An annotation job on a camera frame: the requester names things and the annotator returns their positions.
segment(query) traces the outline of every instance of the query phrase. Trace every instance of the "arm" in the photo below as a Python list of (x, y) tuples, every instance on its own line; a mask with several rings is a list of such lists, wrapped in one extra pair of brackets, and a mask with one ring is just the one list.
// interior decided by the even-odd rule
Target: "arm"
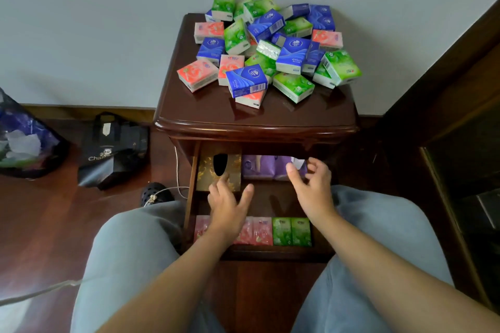
[(377, 311), (399, 333), (500, 331), (500, 317), (450, 285), (397, 256), (342, 219), (334, 209), (331, 172), (310, 158), (309, 184), (297, 169), (286, 170), (298, 200)]
[(222, 176), (210, 186), (212, 221), (207, 232), (166, 268), (143, 292), (119, 309), (99, 330), (108, 332), (184, 332), (222, 253), (241, 231), (253, 196), (248, 185), (236, 204)]

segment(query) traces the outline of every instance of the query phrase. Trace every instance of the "light blue pants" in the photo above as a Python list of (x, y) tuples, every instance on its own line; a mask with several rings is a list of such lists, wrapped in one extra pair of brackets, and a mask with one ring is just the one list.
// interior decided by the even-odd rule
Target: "light blue pants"
[[(429, 221), (402, 197), (332, 187), (339, 213), (425, 272), (451, 285), (445, 256)], [(94, 239), (72, 317), (72, 333), (96, 331), (178, 258), (184, 208), (155, 204), (112, 217)], [(298, 313), (292, 332), (389, 332), (388, 325), (334, 256)], [(190, 332), (223, 332), (203, 303)]]

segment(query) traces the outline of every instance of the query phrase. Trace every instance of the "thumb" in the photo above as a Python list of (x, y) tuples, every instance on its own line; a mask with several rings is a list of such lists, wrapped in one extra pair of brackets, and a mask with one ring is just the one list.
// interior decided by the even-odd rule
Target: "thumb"
[(290, 179), (293, 188), (295, 188), (295, 191), (298, 191), (300, 187), (305, 185), (301, 175), (298, 173), (298, 170), (293, 163), (290, 162), (286, 164), (286, 173), (288, 174), (288, 178)]
[(252, 201), (253, 198), (253, 184), (250, 183), (245, 187), (243, 192), (241, 193), (241, 199), (240, 202), (238, 203), (238, 207), (248, 210), (248, 207), (250, 206), (250, 202)]

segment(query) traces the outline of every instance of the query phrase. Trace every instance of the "nightstand top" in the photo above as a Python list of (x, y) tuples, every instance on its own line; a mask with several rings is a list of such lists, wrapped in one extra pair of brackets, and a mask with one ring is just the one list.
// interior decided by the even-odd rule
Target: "nightstand top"
[(298, 104), (270, 86), (260, 109), (235, 103), (228, 87), (219, 86), (217, 80), (191, 93), (177, 70), (196, 60), (195, 22), (204, 22), (204, 15), (184, 16), (154, 117), (158, 128), (174, 136), (220, 138), (258, 132), (263, 138), (301, 135), (327, 140), (359, 130), (349, 86), (330, 90), (315, 84), (312, 95)]

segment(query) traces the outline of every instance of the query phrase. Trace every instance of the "black bag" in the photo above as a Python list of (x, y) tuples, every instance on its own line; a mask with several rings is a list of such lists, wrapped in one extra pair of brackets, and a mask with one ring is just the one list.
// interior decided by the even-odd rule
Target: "black bag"
[(111, 112), (96, 116), (82, 142), (78, 185), (105, 190), (147, 163), (149, 128)]
[(0, 174), (39, 178), (66, 158), (70, 143), (0, 88)]

